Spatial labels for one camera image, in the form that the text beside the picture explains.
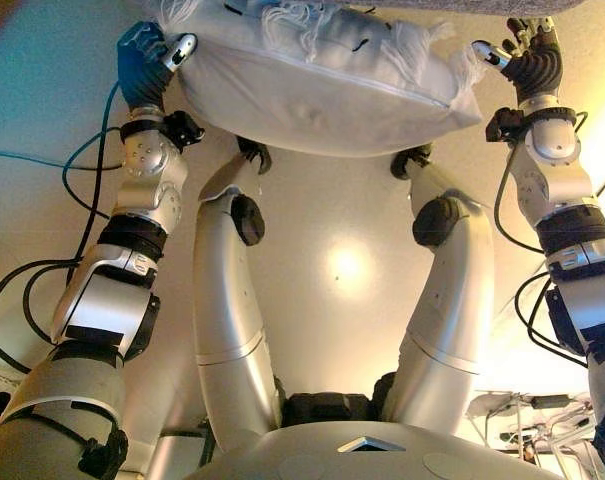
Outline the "robot right hand dark glove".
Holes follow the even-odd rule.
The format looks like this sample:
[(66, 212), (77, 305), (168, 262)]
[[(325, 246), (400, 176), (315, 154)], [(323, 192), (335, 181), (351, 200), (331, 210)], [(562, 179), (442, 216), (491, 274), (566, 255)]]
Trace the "robot right hand dark glove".
[(509, 18), (506, 26), (516, 43), (505, 39), (498, 47), (475, 40), (471, 47), (476, 57), (513, 84), (518, 103), (540, 95), (556, 96), (563, 61), (553, 19)]

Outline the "robot left hand dark glove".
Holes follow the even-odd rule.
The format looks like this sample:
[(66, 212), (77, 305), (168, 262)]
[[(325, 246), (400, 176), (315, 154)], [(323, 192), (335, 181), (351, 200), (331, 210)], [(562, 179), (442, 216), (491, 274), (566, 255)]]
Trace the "robot left hand dark glove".
[(131, 111), (164, 109), (163, 96), (172, 78), (198, 45), (193, 33), (166, 39), (160, 26), (140, 21), (116, 44), (118, 82)]

